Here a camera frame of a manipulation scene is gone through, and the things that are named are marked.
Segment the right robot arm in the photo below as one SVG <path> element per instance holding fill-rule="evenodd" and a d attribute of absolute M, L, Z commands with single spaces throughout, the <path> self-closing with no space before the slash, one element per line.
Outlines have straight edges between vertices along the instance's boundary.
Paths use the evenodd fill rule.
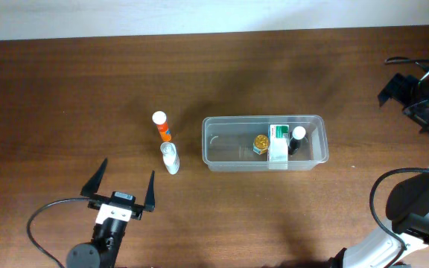
<path fill-rule="evenodd" d="M 403 114 L 429 133 L 429 60 L 391 57 L 385 64 L 414 63 L 424 76 L 417 79 L 396 74 L 378 95 L 384 105 L 393 99 L 403 106 Z M 388 177 L 412 173 L 413 177 L 398 183 L 390 192 L 385 220 L 375 210 L 375 193 Z M 429 166 L 404 167 L 388 171 L 375 180 L 369 194 L 369 209 L 378 227 L 362 242 L 344 248 L 326 262 L 327 267 L 402 267 L 402 258 L 429 246 Z"/>

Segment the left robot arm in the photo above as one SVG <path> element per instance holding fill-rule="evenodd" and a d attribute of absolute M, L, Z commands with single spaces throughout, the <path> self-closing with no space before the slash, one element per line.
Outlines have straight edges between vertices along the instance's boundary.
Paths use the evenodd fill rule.
<path fill-rule="evenodd" d="M 144 203 L 139 205 L 133 195 L 114 191 L 110 197 L 98 194 L 108 160 L 104 159 L 95 174 L 82 187 L 80 195 L 89 199 L 88 207 L 98 214 L 92 239 L 74 246 L 66 257 L 68 268 L 114 267 L 127 224 L 140 220 L 143 213 L 155 209 L 154 176 L 150 175 Z"/>

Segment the orange tablet tube white cap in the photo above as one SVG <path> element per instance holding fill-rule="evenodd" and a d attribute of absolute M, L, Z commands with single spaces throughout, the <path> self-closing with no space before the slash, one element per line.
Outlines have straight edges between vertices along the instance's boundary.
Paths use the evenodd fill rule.
<path fill-rule="evenodd" d="M 152 121 L 156 125 L 157 130 L 164 142 L 171 140 L 171 132 L 168 126 L 168 117 L 163 111 L 156 111 L 152 115 Z"/>

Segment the small jar gold lid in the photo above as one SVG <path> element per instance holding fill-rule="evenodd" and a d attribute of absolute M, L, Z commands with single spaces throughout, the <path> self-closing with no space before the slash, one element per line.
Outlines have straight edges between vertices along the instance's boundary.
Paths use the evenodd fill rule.
<path fill-rule="evenodd" d="M 257 135 L 252 143 L 254 153 L 262 155 L 268 151 L 270 140 L 266 135 Z"/>

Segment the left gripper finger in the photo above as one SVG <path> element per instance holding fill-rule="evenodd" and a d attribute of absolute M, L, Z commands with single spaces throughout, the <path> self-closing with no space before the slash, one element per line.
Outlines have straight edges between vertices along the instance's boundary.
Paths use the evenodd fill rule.
<path fill-rule="evenodd" d="M 147 193 L 144 199 L 144 210 L 148 212 L 153 212 L 156 206 L 155 201 L 155 192 L 154 192 L 154 179 L 155 171 L 153 170 L 150 175 L 150 181 L 147 187 Z"/>
<path fill-rule="evenodd" d="M 82 187 L 80 195 L 82 197 L 93 197 L 98 192 L 101 181 L 104 177 L 105 170 L 107 168 L 108 158 L 105 158 L 101 163 L 100 167 Z"/>

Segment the white bottle clear cap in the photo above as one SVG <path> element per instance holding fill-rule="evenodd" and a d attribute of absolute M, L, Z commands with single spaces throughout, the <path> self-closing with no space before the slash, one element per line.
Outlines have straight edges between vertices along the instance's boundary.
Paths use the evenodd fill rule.
<path fill-rule="evenodd" d="M 169 174 L 177 174 L 180 167 L 180 161 L 175 144 L 163 142 L 160 146 L 163 162 Z"/>

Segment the dark bottle white cap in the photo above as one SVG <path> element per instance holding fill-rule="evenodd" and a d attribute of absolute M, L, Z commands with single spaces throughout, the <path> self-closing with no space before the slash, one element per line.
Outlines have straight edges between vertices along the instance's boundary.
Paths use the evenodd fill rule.
<path fill-rule="evenodd" d="M 306 136 L 306 129 L 302 126 L 294 127 L 290 132 L 288 154 L 292 156 L 300 148 L 302 140 Z"/>

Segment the white medicine box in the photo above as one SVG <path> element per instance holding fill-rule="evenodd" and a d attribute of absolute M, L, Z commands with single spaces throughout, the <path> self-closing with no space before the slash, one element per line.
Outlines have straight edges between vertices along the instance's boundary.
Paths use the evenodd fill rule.
<path fill-rule="evenodd" d="M 270 170 L 287 170 L 289 126 L 271 124 L 268 138 L 270 142 L 267 152 L 268 168 Z"/>

